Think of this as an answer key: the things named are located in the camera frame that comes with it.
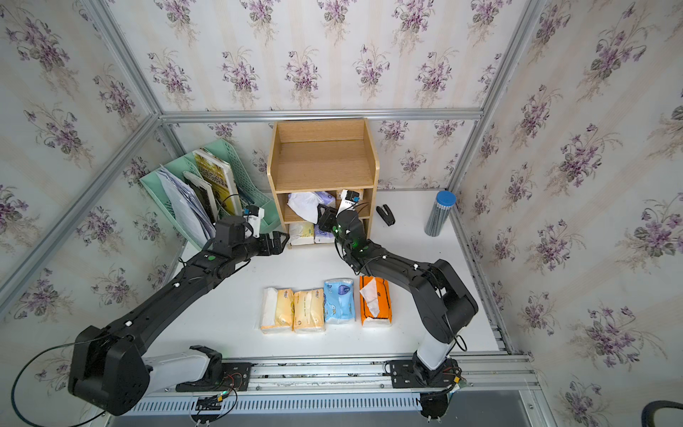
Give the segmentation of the purple tissue pack bottom shelf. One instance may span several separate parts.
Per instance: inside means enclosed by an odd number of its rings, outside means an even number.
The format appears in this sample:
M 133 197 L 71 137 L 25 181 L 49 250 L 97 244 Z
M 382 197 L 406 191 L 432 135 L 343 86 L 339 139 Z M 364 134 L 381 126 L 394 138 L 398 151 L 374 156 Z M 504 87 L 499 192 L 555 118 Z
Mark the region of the purple tissue pack bottom shelf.
M 318 225 L 314 227 L 315 244 L 334 244 L 335 237 L 330 231 L 322 231 Z

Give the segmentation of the purple tissue pack shelf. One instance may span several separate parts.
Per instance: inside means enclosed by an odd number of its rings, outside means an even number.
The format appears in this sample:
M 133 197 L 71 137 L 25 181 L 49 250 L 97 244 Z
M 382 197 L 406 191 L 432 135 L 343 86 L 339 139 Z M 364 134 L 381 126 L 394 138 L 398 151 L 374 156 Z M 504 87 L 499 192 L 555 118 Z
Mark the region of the purple tissue pack shelf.
M 330 231 L 322 231 L 318 225 L 314 227 L 315 244 L 334 244 L 335 237 Z
M 287 205 L 305 222 L 318 222 L 318 206 L 333 206 L 335 196 L 326 191 L 296 192 L 288 195 Z

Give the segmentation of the yellow-green tissue pack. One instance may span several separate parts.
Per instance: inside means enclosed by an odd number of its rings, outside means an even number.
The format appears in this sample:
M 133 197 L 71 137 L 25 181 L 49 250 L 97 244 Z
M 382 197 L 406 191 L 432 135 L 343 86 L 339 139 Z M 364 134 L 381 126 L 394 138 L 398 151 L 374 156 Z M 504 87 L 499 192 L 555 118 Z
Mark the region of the yellow-green tissue pack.
M 292 247 L 315 244 L 315 225 L 311 222 L 294 222 L 288 227 Z

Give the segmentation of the yellow tissue pack with tissue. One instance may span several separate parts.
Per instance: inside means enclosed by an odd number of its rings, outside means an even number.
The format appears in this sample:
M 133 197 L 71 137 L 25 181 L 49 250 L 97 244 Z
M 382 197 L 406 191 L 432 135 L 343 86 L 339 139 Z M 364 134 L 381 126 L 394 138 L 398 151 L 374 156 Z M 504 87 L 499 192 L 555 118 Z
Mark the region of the yellow tissue pack with tissue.
M 289 288 L 265 288 L 261 306 L 260 330 L 263 334 L 279 334 L 293 331 L 295 305 L 293 290 Z

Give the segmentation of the blue tissue pack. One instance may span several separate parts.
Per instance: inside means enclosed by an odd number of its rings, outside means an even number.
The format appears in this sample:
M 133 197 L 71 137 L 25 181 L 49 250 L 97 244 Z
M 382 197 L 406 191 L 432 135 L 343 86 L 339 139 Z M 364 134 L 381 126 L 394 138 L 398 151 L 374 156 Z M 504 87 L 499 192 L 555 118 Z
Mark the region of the blue tissue pack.
M 329 279 L 324 282 L 325 323 L 349 324 L 355 321 L 354 280 Z

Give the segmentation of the orange tissue pack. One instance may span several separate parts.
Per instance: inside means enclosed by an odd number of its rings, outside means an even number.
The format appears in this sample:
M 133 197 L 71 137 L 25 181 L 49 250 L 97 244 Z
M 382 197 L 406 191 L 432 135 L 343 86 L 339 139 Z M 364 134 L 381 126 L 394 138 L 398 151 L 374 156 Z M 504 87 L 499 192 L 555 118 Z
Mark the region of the orange tissue pack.
M 361 276 L 360 318 L 363 327 L 390 327 L 393 323 L 390 283 L 386 279 Z

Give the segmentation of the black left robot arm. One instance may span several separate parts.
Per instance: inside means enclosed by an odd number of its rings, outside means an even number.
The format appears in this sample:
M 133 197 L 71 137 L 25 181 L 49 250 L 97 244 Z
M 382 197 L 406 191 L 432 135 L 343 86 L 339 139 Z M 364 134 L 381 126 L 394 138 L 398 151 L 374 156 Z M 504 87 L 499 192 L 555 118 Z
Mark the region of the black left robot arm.
M 218 354 L 197 346 L 148 358 L 158 336 L 196 300 L 256 256 L 282 254 L 288 234 L 256 234 L 243 217 L 217 222 L 215 236 L 165 286 L 106 327 L 87 327 L 76 338 L 69 372 L 71 395 L 121 416 L 146 394 L 217 376 Z

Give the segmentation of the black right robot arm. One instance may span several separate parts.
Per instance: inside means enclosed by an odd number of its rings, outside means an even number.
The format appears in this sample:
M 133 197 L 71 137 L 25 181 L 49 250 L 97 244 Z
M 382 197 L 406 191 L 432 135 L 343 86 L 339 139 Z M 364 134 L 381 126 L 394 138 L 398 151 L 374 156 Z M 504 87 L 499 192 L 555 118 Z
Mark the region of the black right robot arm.
M 414 354 L 416 365 L 435 372 L 448 358 L 460 331 L 478 313 L 478 304 L 452 265 L 412 261 L 393 254 L 366 236 L 354 207 L 341 211 L 318 205 L 318 227 L 334 236 L 343 261 L 360 275 L 385 279 L 407 290 L 427 337 Z

